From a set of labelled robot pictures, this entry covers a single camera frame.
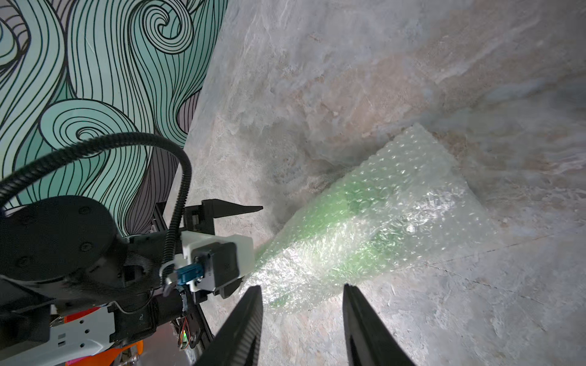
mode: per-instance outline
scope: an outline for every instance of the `gray floor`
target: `gray floor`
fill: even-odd
[[[189,366],[190,355],[177,347],[177,335],[173,333],[171,324],[163,324],[155,334],[145,338],[144,350],[136,366]]]
[[[583,364],[585,15],[583,1],[234,0],[185,147],[188,203],[264,205],[216,223],[258,246],[417,121],[501,237],[365,296],[417,364]],[[235,301],[204,304],[214,330]],[[261,365],[346,362],[340,296],[265,316]]]

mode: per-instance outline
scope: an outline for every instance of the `swirl pattern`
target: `swirl pattern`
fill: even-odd
[[[122,131],[183,146],[227,0],[0,0],[0,173]],[[89,156],[6,208],[64,194],[102,202],[125,235],[149,230],[177,161],[151,148]]]

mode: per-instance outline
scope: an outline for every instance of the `wrapped object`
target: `wrapped object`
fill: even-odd
[[[421,125],[398,135],[300,209],[257,255],[248,286],[266,310],[298,312],[384,271],[475,248],[494,229]]]

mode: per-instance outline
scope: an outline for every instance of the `wire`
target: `wire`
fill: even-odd
[[[177,346],[184,350],[189,346],[192,341],[191,331],[189,330],[189,323],[187,321],[187,317],[183,317],[183,326],[181,327],[181,331],[179,332],[179,338],[177,339]]]
[[[5,206],[18,193],[25,190],[34,182],[60,167],[100,152],[134,145],[154,146],[167,150],[175,155],[181,164],[181,184],[163,247],[162,263],[172,261],[175,256],[175,247],[181,241],[179,224],[181,222],[181,216],[183,216],[183,210],[185,209],[185,202],[187,201],[187,194],[189,192],[191,163],[187,154],[179,145],[162,136],[143,132],[123,132],[121,134],[99,136],[50,152],[18,169],[0,182],[0,207]],[[163,278],[166,278],[172,271],[173,267],[170,265],[167,266],[163,271]]]
[[[148,306],[148,305],[151,303],[151,300],[152,300],[152,298],[153,298],[153,296],[152,296],[152,295],[153,295],[153,293],[154,293],[154,291],[151,291],[151,293],[150,293],[150,295],[149,295],[148,299],[146,300],[146,302],[144,303],[144,305],[142,305],[142,306],[141,306],[141,307],[139,307],[138,309],[136,309],[136,310],[132,310],[132,311],[130,311],[130,312],[129,312],[129,311],[127,311],[127,310],[124,310],[124,309],[122,308],[122,306],[120,306],[120,304],[119,304],[117,301],[112,301],[112,304],[116,305],[116,307],[118,308],[118,310],[120,310],[120,312],[121,312],[122,314],[126,314],[126,315],[135,314],[135,313],[138,313],[139,311],[141,311],[142,309],[144,309],[145,307],[147,307],[147,306]]]

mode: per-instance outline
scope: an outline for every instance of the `orange part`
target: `orange part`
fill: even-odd
[[[75,366],[110,366],[112,362],[121,354],[124,350],[129,349],[132,346],[137,347],[138,354],[142,354],[144,349],[144,345],[142,341],[138,341],[133,343],[129,346],[124,348],[111,348],[109,350],[105,350],[104,352],[95,354],[93,356],[78,358],[76,360],[71,360],[66,362],[66,365],[75,365]]]

